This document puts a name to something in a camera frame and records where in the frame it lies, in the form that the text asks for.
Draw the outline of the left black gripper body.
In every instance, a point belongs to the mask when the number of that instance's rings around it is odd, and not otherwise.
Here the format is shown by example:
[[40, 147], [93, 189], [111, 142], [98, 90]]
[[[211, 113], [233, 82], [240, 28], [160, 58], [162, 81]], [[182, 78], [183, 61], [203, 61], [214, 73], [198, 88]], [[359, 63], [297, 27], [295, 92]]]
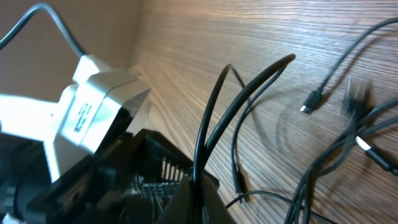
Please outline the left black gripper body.
[[[157, 223], [193, 162], [156, 131], [122, 134], [52, 182], [44, 145], [1, 136], [1, 221]], [[194, 223], [203, 193], [193, 190]]]

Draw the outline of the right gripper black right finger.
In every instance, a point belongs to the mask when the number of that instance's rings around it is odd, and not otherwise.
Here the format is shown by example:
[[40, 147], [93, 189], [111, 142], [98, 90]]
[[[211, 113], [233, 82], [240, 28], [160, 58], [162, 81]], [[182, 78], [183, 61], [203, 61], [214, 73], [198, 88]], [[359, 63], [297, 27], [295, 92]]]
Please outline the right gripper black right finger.
[[234, 219], [226, 209], [211, 179], [203, 177], [202, 182], [204, 224], [235, 224]]

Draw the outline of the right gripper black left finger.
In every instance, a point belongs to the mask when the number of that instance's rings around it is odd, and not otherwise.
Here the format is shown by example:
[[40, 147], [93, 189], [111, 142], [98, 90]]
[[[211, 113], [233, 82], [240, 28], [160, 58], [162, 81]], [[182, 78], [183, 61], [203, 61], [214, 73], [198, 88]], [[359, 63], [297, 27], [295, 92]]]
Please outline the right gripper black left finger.
[[190, 176], [185, 175], [178, 183], [157, 224], [192, 224], [194, 223], [193, 187]]

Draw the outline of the black usb cable long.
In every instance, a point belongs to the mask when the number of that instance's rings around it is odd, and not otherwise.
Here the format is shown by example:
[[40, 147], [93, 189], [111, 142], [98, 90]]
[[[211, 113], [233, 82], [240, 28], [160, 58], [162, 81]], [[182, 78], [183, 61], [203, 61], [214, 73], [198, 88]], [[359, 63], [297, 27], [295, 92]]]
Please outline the black usb cable long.
[[337, 71], [338, 67], [343, 63], [345, 58], [355, 49], [355, 47], [364, 40], [367, 36], [372, 34], [374, 31], [385, 27], [389, 24], [397, 23], [397, 17], [393, 17], [390, 19], [386, 19], [382, 22], [377, 23], [376, 25], [365, 30], [344, 52], [344, 54], [337, 60], [337, 62], [332, 66], [331, 70], [327, 73], [326, 77], [321, 82], [320, 86], [315, 90], [311, 91], [308, 95], [307, 99], [303, 102], [303, 105], [300, 109], [300, 112], [311, 114], [314, 110], [320, 107], [320, 103], [323, 99], [323, 91], [330, 81], [330, 78]]

